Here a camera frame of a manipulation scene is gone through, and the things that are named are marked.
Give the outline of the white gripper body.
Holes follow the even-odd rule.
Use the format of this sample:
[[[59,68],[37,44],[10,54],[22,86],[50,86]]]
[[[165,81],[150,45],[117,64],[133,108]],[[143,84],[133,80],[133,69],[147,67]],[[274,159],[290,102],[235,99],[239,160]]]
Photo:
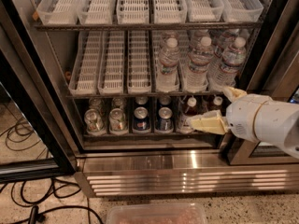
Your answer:
[[[248,94],[232,102],[226,108],[226,119],[232,133],[241,139],[257,142],[254,121],[262,105],[272,101],[265,95]]]

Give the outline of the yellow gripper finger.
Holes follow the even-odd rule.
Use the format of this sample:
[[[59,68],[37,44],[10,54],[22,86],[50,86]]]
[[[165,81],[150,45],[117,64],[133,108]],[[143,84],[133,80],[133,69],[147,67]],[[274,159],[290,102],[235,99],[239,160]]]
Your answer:
[[[230,86],[225,86],[222,89],[222,92],[231,103],[233,103],[237,99],[247,95],[247,93],[245,91],[234,88],[234,87],[230,87]]]
[[[208,111],[202,115],[187,118],[187,123],[196,131],[214,134],[226,134],[229,131],[229,125],[226,118],[220,110]]]

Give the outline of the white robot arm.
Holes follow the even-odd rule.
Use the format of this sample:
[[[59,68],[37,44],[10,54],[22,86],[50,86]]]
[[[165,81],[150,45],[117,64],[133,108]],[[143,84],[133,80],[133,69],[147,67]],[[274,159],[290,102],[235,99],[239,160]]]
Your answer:
[[[187,118],[196,131],[225,134],[274,145],[286,154],[299,158],[299,105],[275,101],[268,95],[248,94],[224,86],[223,94],[231,102],[225,116],[219,110]]]

